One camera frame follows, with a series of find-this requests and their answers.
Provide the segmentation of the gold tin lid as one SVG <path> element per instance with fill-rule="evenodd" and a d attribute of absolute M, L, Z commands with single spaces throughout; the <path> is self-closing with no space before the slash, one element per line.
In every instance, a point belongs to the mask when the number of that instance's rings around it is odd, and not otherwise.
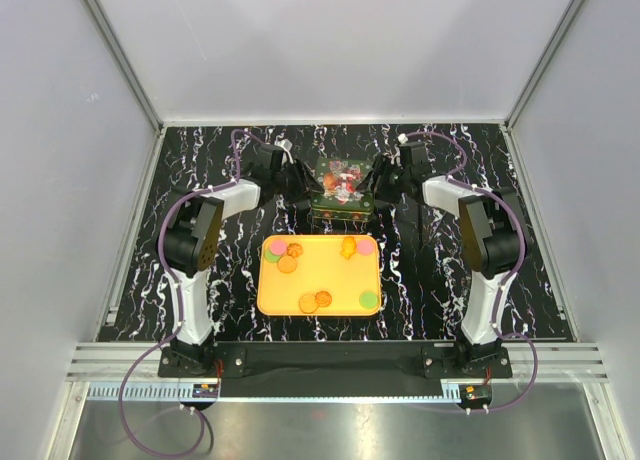
<path fill-rule="evenodd" d="M 372 163 L 364 160 L 321 158 L 315 167 L 315 179 L 323 187 L 316 195 L 329 205 L 351 205 L 361 202 L 366 192 L 358 186 L 371 172 Z"/>

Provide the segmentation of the green christmas cookie tin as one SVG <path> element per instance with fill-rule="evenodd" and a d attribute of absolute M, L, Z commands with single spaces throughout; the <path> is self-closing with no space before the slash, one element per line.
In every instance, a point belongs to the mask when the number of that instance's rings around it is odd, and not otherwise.
<path fill-rule="evenodd" d="M 351 195 L 344 201 L 319 195 L 311 201 L 311 212 L 319 220 L 368 222 L 374 213 L 374 201 L 371 195 Z"/>

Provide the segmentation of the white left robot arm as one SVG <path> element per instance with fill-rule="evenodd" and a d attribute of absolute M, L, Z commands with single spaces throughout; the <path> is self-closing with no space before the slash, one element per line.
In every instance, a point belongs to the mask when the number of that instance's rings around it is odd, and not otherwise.
<path fill-rule="evenodd" d="M 171 288 L 173 327 L 162 346 L 171 362 L 196 376 L 215 366 L 208 282 L 222 223 L 264 206 L 276 195 L 297 200 L 308 193 L 305 165 L 293 158 L 291 143 L 283 140 L 259 145 L 239 179 L 177 194 L 156 243 Z"/>

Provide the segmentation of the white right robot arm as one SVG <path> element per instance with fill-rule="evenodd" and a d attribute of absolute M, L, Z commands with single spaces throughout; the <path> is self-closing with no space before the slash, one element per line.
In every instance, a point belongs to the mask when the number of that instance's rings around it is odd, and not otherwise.
<path fill-rule="evenodd" d="M 463 260 L 472 272 L 466 313 L 454 343 L 454 364 L 476 376 L 497 361 L 509 336 L 501 319 L 510 287 L 528 253 L 530 235 L 517 191 L 490 189 L 458 180 L 467 161 L 437 175 L 427 164 L 426 148 L 411 139 L 399 145 L 398 156 L 378 156 L 359 174 L 348 173 L 355 193 L 379 202 L 397 203 L 403 196 L 454 216 L 458 221 Z"/>

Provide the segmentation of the orange swirl butter cookie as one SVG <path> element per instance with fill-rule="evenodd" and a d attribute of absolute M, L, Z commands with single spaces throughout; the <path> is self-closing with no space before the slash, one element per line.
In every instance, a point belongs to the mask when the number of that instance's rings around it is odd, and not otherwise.
<path fill-rule="evenodd" d="M 287 255 L 298 258 L 304 253 L 303 247 L 298 243 L 291 243 L 287 246 Z"/>

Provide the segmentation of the pink sandwich cookie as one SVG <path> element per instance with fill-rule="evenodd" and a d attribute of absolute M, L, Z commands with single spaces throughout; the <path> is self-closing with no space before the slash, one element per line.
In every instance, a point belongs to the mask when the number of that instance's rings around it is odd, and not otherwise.
<path fill-rule="evenodd" d="M 372 240 L 362 239 L 357 242 L 356 248 L 360 255 L 371 255 L 374 253 L 376 246 Z"/>
<path fill-rule="evenodd" d="M 278 241 L 274 241 L 270 245 L 269 250 L 273 255 L 282 256 L 287 252 L 287 248 L 288 248 L 288 245 L 286 242 L 278 240 Z"/>

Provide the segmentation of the orange chick cookie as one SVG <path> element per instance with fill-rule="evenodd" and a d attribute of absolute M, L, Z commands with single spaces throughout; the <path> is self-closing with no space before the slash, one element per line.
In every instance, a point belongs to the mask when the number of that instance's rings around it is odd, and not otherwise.
<path fill-rule="evenodd" d="M 346 236 L 342 240 L 340 255 L 349 260 L 357 253 L 357 242 L 354 237 Z"/>

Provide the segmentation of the pink sandwich cookie right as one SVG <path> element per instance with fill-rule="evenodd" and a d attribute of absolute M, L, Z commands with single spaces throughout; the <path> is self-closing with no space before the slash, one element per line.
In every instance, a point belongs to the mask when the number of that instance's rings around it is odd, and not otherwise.
<path fill-rule="evenodd" d="M 360 255 L 371 255 L 374 253 L 376 246 L 372 240 L 362 239 L 357 242 L 356 248 Z"/>

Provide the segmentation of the green sandwich cookie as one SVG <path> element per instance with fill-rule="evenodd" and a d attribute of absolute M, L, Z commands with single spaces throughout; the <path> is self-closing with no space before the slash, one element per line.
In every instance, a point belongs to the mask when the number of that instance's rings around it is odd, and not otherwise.
<path fill-rule="evenodd" d="M 366 291 L 359 296 L 359 304 L 363 309 L 375 310 L 379 306 L 379 298 L 375 292 Z"/>
<path fill-rule="evenodd" d="M 265 251 L 264 256 L 265 256 L 265 260 L 269 263 L 277 263 L 281 258 L 280 255 L 272 253 L 269 249 Z"/>

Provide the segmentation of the large round dotted biscuit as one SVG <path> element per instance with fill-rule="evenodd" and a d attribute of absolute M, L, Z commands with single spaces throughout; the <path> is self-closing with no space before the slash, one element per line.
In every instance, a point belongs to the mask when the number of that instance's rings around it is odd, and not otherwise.
<path fill-rule="evenodd" d="M 290 274 L 297 268 L 297 259 L 291 255 L 283 255 L 277 262 L 277 268 L 284 274 Z"/>

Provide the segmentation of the yellow plastic tray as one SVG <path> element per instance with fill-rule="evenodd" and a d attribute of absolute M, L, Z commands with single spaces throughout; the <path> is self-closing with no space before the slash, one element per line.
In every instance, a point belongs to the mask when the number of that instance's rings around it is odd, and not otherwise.
<path fill-rule="evenodd" d="M 349 260 L 340 255 L 342 240 L 352 236 L 356 242 L 370 239 L 376 249 L 371 255 L 358 252 Z M 265 251 L 274 241 L 287 245 L 298 243 L 304 253 L 296 258 L 294 272 L 284 274 L 277 263 L 265 260 Z M 311 315 L 303 314 L 298 302 L 303 295 L 316 295 L 327 291 L 332 296 L 328 307 L 319 307 Z M 359 296 L 366 291 L 375 292 L 379 306 L 375 310 L 363 309 Z M 261 313 L 269 316 L 325 316 L 368 317 L 382 306 L 380 252 L 377 242 L 367 235 L 272 235 L 262 244 L 257 306 Z"/>

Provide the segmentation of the orange swirl cookie lower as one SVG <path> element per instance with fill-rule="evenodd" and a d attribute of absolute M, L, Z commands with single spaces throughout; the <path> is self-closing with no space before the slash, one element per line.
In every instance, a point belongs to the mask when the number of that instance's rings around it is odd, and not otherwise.
<path fill-rule="evenodd" d="M 332 296 L 327 291 L 319 291 L 315 295 L 315 301 L 319 307 L 328 307 L 332 303 Z"/>

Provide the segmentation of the round dotted biscuit lower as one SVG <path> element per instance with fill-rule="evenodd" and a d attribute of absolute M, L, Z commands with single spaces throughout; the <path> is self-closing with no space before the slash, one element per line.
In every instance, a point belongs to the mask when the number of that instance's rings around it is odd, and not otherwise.
<path fill-rule="evenodd" d="M 314 295 L 307 294 L 307 295 L 303 295 L 300 298 L 298 302 L 298 307 L 303 314 L 311 315 L 317 311 L 317 309 L 319 308 L 319 305 Z"/>

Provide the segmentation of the green sandwich cookie right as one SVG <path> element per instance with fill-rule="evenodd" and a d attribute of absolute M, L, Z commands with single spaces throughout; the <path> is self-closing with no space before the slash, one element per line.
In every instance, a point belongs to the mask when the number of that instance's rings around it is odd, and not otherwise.
<path fill-rule="evenodd" d="M 363 309 L 375 310 L 379 306 L 379 298 L 375 292 L 366 291 L 359 296 L 359 304 Z"/>

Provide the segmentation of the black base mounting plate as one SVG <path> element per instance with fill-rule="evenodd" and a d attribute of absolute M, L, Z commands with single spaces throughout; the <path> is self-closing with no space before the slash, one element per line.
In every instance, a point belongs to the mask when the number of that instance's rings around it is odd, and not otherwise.
<path fill-rule="evenodd" d="M 225 399 L 423 398 L 444 380 L 473 382 L 513 376 L 507 350 L 463 363 L 451 342 L 219 342 L 196 364 L 165 351 L 158 375 L 219 380 Z"/>

